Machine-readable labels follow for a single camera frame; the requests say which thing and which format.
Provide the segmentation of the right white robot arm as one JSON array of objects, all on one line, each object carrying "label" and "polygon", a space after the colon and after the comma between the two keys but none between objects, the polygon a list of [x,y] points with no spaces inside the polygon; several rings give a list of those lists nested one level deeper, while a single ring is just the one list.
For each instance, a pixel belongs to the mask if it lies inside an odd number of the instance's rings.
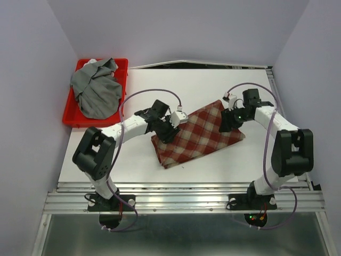
[{"label": "right white robot arm", "polygon": [[237,96],[226,92],[223,100],[229,106],[222,110],[220,132],[232,132],[245,122],[256,121],[266,129],[266,138],[274,138],[271,165],[263,160],[263,174],[252,181],[244,194],[229,195],[228,210],[275,210],[275,191],[314,166],[313,132],[287,121],[269,101],[262,101],[258,89],[243,92],[243,107],[237,107]]}]

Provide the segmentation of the red plaid skirt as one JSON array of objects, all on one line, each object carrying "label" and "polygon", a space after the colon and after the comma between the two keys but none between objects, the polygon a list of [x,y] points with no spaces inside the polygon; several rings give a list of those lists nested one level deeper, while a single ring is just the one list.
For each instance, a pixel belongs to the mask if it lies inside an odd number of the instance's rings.
[{"label": "red plaid skirt", "polygon": [[219,132],[222,110],[221,100],[216,100],[194,111],[179,126],[180,131],[171,143],[162,143],[156,135],[152,136],[160,165],[168,169],[242,141],[245,135],[239,130]]}]

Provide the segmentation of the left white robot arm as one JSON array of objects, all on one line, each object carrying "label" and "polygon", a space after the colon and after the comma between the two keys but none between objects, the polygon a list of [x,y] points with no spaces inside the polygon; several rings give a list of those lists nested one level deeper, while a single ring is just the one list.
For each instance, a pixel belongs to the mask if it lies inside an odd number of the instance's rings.
[{"label": "left white robot arm", "polygon": [[112,182],[110,172],[126,141],[155,132],[163,143],[170,143],[188,121],[181,107],[167,114],[169,106],[156,100],[150,108],[135,112],[128,119],[105,128],[89,127],[78,144],[72,162],[89,178],[95,193],[86,196],[89,211],[115,211],[128,203]]}]

